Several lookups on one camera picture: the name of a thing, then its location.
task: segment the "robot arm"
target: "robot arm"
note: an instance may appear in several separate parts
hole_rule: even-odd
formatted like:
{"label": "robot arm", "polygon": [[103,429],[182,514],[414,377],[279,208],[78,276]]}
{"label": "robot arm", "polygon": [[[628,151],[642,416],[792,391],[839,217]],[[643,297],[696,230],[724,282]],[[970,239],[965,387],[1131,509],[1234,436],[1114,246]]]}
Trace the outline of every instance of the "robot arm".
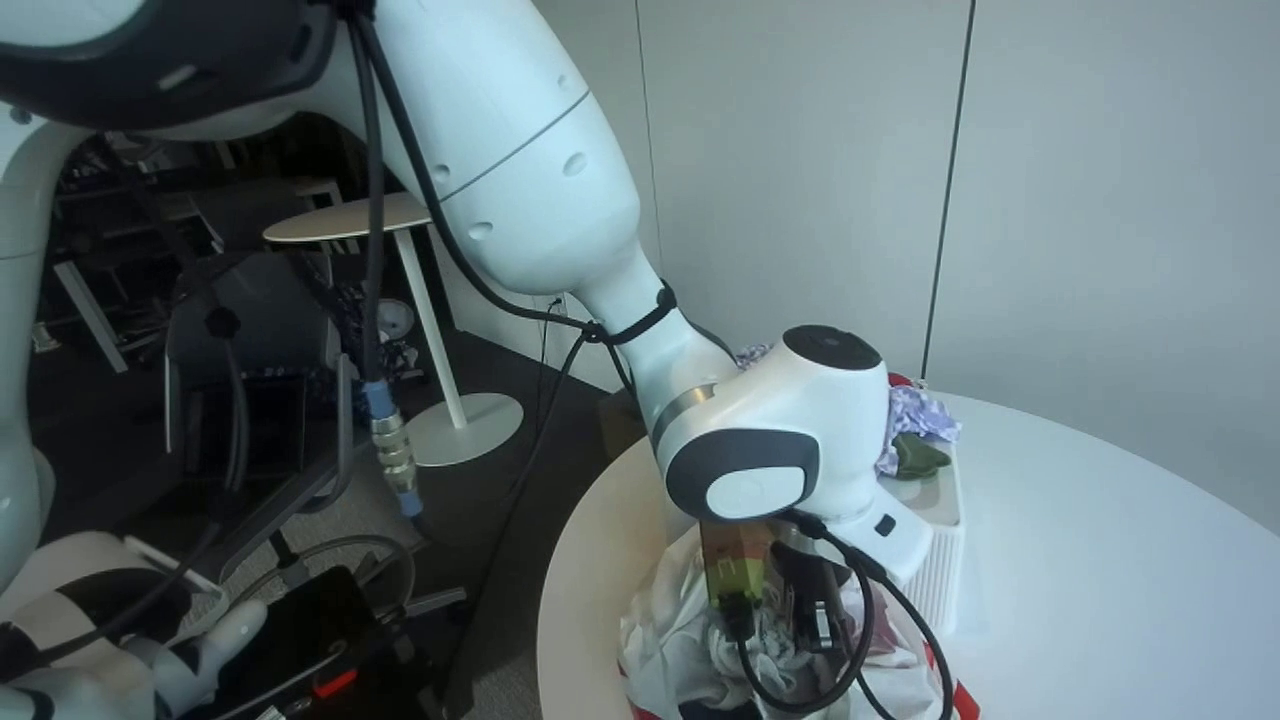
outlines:
{"label": "robot arm", "polygon": [[[78,47],[110,51],[119,40],[119,51],[131,51],[130,69],[149,69],[145,75],[117,75],[117,100],[103,106],[110,84],[78,80],[83,69],[56,69],[49,47],[20,47],[20,29],[38,23],[7,23],[14,8],[0,5],[0,100],[64,122],[187,141],[245,135],[294,111],[319,111],[366,135],[358,47],[338,33],[338,8],[353,11],[360,0],[100,5],[111,8],[96,23],[100,37],[81,29],[88,40]],[[64,11],[70,0],[16,8]],[[191,51],[173,37],[145,43],[145,29],[182,33],[191,11],[204,11]],[[440,194],[459,252],[502,287],[573,293],[613,335],[628,335],[621,356],[673,498],[696,518],[817,510],[908,580],[926,563],[930,523],[877,487],[871,464],[888,412],[881,356],[850,332],[796,326],[740,370],[680,306],[664,304],[664,279],[636,242],[642,194],[628,164],[578,65],[529,0],[379,0],[371,17],[433,189],[415,179],[387,111],[379,111],[384,164],[414,192]],[[235,54],[250,51],[250,69],[223,51],[219,29],[235,33]],[[28,69],[70,71],[64,84],[78,80],[81,91],[49,91],[62,80],[38,84]],[[0,310],[7,310],[0,323],[7,348],[0,356],[0,510],[28,514],[41,509],[41,456],[26,429],[28,352],[16,348],[28,348],[32,332],[52,177],[83,135],[64,122],[14,115],[0,122]],[[7,518],[0,528],[7,532],[0,580],[7,580],[38,528]]]}

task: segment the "white table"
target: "white table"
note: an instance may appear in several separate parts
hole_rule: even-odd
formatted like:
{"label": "white table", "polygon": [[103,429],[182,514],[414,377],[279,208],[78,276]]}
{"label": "white table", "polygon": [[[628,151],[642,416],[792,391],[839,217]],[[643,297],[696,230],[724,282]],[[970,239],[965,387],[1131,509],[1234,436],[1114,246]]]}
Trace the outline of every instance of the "white table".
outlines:
{"label": "white table", "polygon": [[[943,639],[986,720],[1280,715],[1280,534],[1085,431],[943,394],[970,551]],[[573,510],[540,598],[550,720],[628,720],[616,619],[664,548],[643,442]]]}
{"label": "white table", "polygon": [[[422,468],[450,468],[450,464],[478,461],[502,449],[509,436],[515,436],[523,406],[519,399],[502,391],[467,391],[467,394],[458,391],[440,321],[428,297],[423,265],[407,237],[407,227],[428,227],[428,224],[433,217],[415,194],[407,192],[384,194],[384,230],[396,237],[414,306],[428,335],[433,369],[446,391],[446,403],[407,418],[407,449]],[[358,239],[358,237],[369,237],[369,200],[315,208],[266,227],[270,242],[332,242],[332,239]]]}

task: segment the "plastic bag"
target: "plastic bag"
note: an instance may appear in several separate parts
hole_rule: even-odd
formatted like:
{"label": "plastic bag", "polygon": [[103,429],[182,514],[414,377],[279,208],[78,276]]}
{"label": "plastic bag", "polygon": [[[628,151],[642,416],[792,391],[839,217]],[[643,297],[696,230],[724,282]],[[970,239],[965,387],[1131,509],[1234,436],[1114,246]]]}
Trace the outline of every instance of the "plastic bag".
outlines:
{"label": "plastic bag", "polygon": [[[850,628],[864,610],[855,584],[839,589]],[[871,608],[871,652],[864,660],[864,680],[893,715],[942,715],[942,689],[932,680],[930,657],[906,639],[897,610],[883,598]],[[773,696],[807,696],[832,680],[811,652],[802,652],[780,614],[762,608],[757,637],[750,639],[750,660],[757,680]],[[715,610],[708,610],[708,580],[702,532],[688,528],[669,543],[655,573],[632,595],[621,619],[621,672],[628,682],[632,713],[642,720],[792,720],[768,706],[746,668],[740,646],[719,633]],[[843,699],[811,713],[806,720],[864,720],[877,715],[862,682]]]}

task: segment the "white wall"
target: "white wall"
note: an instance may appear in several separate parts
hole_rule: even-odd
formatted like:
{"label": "white wall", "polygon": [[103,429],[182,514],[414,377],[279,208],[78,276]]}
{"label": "white wall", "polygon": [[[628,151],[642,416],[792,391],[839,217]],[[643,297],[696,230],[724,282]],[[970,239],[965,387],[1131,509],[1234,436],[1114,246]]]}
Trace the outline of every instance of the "white wall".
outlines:
{"label": "white wall", "polygon": [[932,348],[942,387],[1109,436],[1271,528],[1277,29],[1270,0],[979,0]]}
{"label": "white wall", "polygon": [[642,0],[662,260],[762,348],[824,321],[926,352],[970,5]]}

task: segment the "black cable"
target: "black cable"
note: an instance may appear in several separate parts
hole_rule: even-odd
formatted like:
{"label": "black cable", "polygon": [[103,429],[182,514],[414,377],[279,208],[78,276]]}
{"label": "black cable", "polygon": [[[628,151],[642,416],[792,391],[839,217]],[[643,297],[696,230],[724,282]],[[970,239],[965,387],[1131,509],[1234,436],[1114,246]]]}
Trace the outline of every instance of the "black cable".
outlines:
{"label": "black cable", "polygon": [[956,706],[956,680],[951,680],[951,664],[950,664],[950,657],[943,657],[943,643],[932,637],[930,619],[920,614],[920,608],[908,598],[906,589],[897,589],[893,580],[877,580],[877,584],[888,589],[888,595],[893,595],[893,598],[912,614],[912,625],[920,628],[926,646],[932,652],[938,675],[942,675],[942,689],[943,689],[943,713],[942,713],[942,720],[950,720],[951,706]]}
{"label": "black cable", "polygon": [[369,147],[369,246],[366,246],[366,359],[360,377],[384,378],[384,352],[379,352],[379,297],[384,297],[384,129],[376,111],[376,71],[369,51],[360,51],[360,33],[369,29],[366,17],[353,17],[353,59],[360,80],[360,111],[366,111],[366,147]]}
{"label": "black cable", "polygon": [[[888,576],[888,569],[877,563],[867,551],[843,543],[843,539],[839,539],[824,518],[817,518],[817,514],[786,510],[786,518],[792,518],[792,523],[796,523],[806,534],[811,534],[811,539],[835,543],[835,551],[843,555],[843,563],[850,563],[855,576],[871,576],[871,580],[912,614],[912,625],[920,628],[926,646],[932,652],[938,672],[942,672],[942,689],[943,689],[943,713],[942,713],[942,720],[951,720],[951,713],[956,713],[956,689],[951,689],[956,675],[951,675],[951,664],[950,664],[950,657],[943,657],[943,643],[932,637],[930,619],[926,619],[920,608],[908,598],[908,593],[897,589],[897,580]],[[883,703],[881,703],[881,696],[867,689],[867,680],[862,680],[862,682],[864,682],[864,693],[867,693],[867,703],[871,703],[881,715],[888,715]]]}
{"label": "black cable", "polygon": [[294,569],[300,561],[283,532],[274,532],[270,543],[277,551],[277,569]]}
{"label": "black cable", "polygon": [[[535,364],[550,369],[550,340],[554,340],[554,323],[545,321],[540,323],[540,340],[535,340]],[[535,378],[535,391],[531,391],[531,416],[545,416],[550,406],[550,378]]]}
{"label": "black cable", "polygon": [[642,403],[636,378],[632,378],[632,370],[625,369],[625,359],[616,356],[616,343],[606,343],[606,348],[610,348],[610,359],[613,359],[616,378],[625,378],[628,394]]}
{"label": "black cable", "polygon": [[[491,543],[491,551],[489,551],[489,561],[485,561],[485,573],[482,573],[482,580],[478,580],[478,598],[489,595],[489,584],[491,584],[502,548],[509,543],[513,528],[515,528],[515,514],[519,514],[519,509],[523,509],[523,495],[529,495],[529,487],[531,487],[531,485],[529,485],[529,471],[531,471],[535,456],[545,452],[550,423],[554,423],[554,412],[558,412],[565,377],[573,370],[573,359],[581,356],[584,343],[588,343],[588,332],[578,335],[578,343],[570,348],[570,356],[565,356],[565,364],[562,364],[562,370],[558,370],[554,399],[550,399],[550,406],[545,406],[545,416],[540,416],[540,429],[535,429],[535,436],[531,436],[531,449],[529,449],[529,456],[523,456],[523,468],[515,471],[515,485],[519,485],[519,487],[515,487],[515,498],[513,498],[513,509],[509,509],[509,514],[505,514],[505,523],[502,523],[502,532],[496,532],[496,543]],[[458,652],[446,689],[458,689],[458,672],[463,668],[459,657],[463,657],[463,652]]]}
{"label": "black cable", "polygon": [[64,643],[41,646],[32,668],[49,668],[103,637],[119,637],[137,614],[145,614],[165,593],[173,593],[182,580],[187,580],[187,573],[195,569],[195,561],[204,561],[204,551],[214,548],[214,539],[219,534],[219,523],[204,523],[204,534],[195,539],[195,548],[161,580],[154,584],[145,595],[137,595],[126,610],[117,610],[111,619],[103,619],[92,633],[81,633]]}
{"label": "black cable", "polygon": [[350,306],[338,299],[338,293],[328,282],[315,279],[315,270],[306,265],[300,252],[283,252],[290,256],[290,266],[294,276],[313,293],[313,299],[328,310],[332,326],[338,326],[338,340],[342,348],[360,359],[360,335],[353,326],[353,315]]}
{"label": "black cable", "polygon": [[855,643],[851,643],[851,646],[850,646],[850,633],[839,633],[843,664],[839,664],[832,689],[824,689],[820,696],[811,696],[811,699],[780,699],[780,696],[773,696],[773,693],[762,682],[757,668],[752,668],[750,639],[735,637],[735,657],[740,657],[740,664],[746,664],[746,675],[750,675],[752,693],[757,693],[765,703],[773,703],[773,706],[780,706],[780,713],[792,713],[792,715],[811,715],[811,713],[832,706],[832,703],[851,689],[851,680],[862,675],[862,668],[864,668],[864,660],[867,660],[867,652],[871,652],[871,580],[867,580],[867,573],[862,573],[862,569],[851,569],[851,576],[855,576],[855,589],[864,593],[864,619],[862,619],[862,628],[855,628]]}
{"label": "black cable", "polygon": [[[228,439],[228,464],[223,464],[223,495],[240,495],[245,477],[250,477],[250,436],[252,436],[252,416],[250,416],[250,391],[240,378],[240,364],[235,364],[235,315],[217,299],[217,310],[209,315],[214,332],[219,335],[223,359],[228,359],[228,385],[232,385],[232,439]],[[165,593],[173,593],[177,584],[187,580],[187,573],[204,561],[204,551],[217,543],[223,518],[209,518],[195,548],[173,569],[165,573],[161,584],[154,584],[145,595],[137,595],[126,610],[117,610],[111,619],[103,619],[92,633],[81,633],[64,643],[52,643],[44,652],[38,652],[32,668],[49,668],[103,637],[119,637],[137,614],[145,614],[154,603],[165,598]]]}
{"label": "black cable", "polygon": [[228,385],[232,385],[232,439],[228,439],[223,490],[240,490],[250,477],[252,416],[250,416],[250,391],[245,391],[232,340],[223,340],[223,359],[228,359]]}
{"label": "black cable", "polygon": [[440,239],[446,239],[450,260],[463,270],[463,279],[467,279],[489,304],[496,304],[496,306],[505,306],[505,310],[513,310],[513,315],[545,321],[545,323],[565,323],[565,326],[581,326],[581,332],[597,326],[597,323],[584,323],[584,321],[573,321],[573,315],[554,315],[554,310],[519,306],[519,304],[505,299],[496,287],[489,287],[489,279],[482,279],[482,270],[467,265],[467,256],[459,252],[459,242],[458,242],[458,237],[454,237],[454,227],[450,227],[450,217],[446,217],[446,208],[440,208],[440,194],[435,194],[428,161],[423,161],[423,151],[422,151],[422,145],[415,145],[415,130],[414,130],[414,118],[407,118],[405,97],[401,97],[401,89],[396,89],[396,75],[393,75],[393,65],[387,65],[387,54],[384,54],[384,43],[376,40],[376,29],[369,23],[369,17],[358,17],[358,18],[353,18],[353,33],[358,33],[358,43],[366,47],[366,54],[371,59],[371,71],[376,71],[376,80],[379,80],[379,89],[384,89],[384,100],[387,100],[387,106],[393,106],[393,118],[396,118],[401,145],[405,145],[405,151],[407,151],[414,177],[415,177],[415,184],[422,184],[422,194],[423,194],[423,205],[428,205],[428,217],[433,217],[433,224],[435,224],[435,230],[440,230]]}
{"label": "black cable", "polygon": [[715,343],[724,356],[735,356],[735,352],[724,343],[724,335],[708,332],[708,326],[696,323],[696,321],[688,321],[688,323],[692,323],[692,332],[702,332],[708,343]]}

